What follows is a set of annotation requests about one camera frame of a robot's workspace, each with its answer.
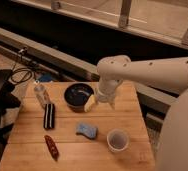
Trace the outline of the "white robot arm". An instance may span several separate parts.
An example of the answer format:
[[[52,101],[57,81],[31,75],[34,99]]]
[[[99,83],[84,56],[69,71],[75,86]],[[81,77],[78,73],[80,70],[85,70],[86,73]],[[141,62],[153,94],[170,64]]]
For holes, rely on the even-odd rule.
[[[188,171],[188,57],[132,61],[126,55],[102,58],[97,64],[96,99],[109,103],[125,80],[178,95],[166,114],[155,171]]]

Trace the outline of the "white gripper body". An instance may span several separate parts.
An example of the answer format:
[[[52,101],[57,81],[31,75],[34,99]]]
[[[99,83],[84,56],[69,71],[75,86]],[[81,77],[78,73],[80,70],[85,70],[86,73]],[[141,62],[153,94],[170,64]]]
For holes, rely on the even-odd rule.
[[[100,79],[96,87],[96,99],[102,103],[113,103],[116,90],[122,83],[122,80]]]

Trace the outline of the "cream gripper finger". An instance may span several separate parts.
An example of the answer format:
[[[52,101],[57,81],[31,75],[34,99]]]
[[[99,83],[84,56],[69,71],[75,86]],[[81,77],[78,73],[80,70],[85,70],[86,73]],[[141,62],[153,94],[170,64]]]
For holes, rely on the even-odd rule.
[[[85,106],[84,106],[84,111],[88,112],[90,111],[95,105],[97,104],[96,98],[94,95],[91,95],[89,99],[87,100]]]
[[[111,100],[109,102],[109,104],[110,104],[111,108],[115,110],[115,100]]]

